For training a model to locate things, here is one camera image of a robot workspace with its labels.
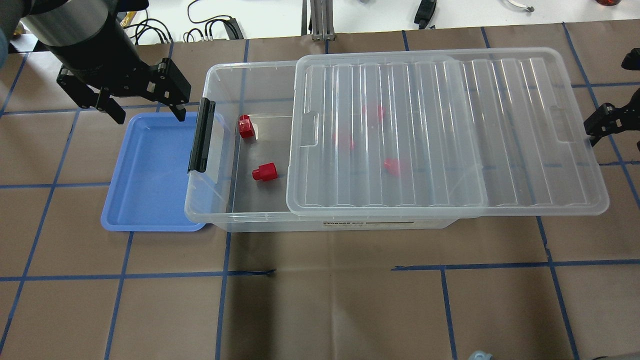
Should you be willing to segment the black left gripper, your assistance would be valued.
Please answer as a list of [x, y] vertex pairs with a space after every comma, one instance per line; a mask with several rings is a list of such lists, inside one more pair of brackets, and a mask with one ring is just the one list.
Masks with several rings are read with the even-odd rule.
[[169, 58], [142, 61], [119, 25], [103, 25], [82, 41], [57, 47], [55, 56], [68, 71], [57, 83], [78, 107], [95, 107], [123, 125], [126, 112], [111, 96], [142, 97], [167, 105], [179, 122], [186, 119], [192, 87], [183, 73]]

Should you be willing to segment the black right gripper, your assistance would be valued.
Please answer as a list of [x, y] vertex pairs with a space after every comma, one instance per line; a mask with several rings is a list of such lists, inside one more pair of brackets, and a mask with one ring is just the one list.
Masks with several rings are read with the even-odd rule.
[[[639, 71], [640, 48], [633, 48], [627, 53], [622, 59], [621, 67], [627, 71]], [[608, 102], [604, 103], [583, 121], [583, 127], [592, 147], [610, 135], [638, 132], [640, 130], [640, 105], [638, 102], [629, 102], [623, 107], [615, 107]]]

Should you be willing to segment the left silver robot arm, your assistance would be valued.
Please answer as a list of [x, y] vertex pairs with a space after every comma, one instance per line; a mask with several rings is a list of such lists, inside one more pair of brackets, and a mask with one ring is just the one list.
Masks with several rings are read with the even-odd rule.
[[166, 105], [182, 122], [190, 83], [169, 58], [144, 62], [117, 18], [148, 6], [147, 0], [3, 0], [1, 62], [18, 23], [25, 23], [61, 62], [56, 82], [80, 109], [122, 125], [126, 112], [115, 98], [140, 97]]

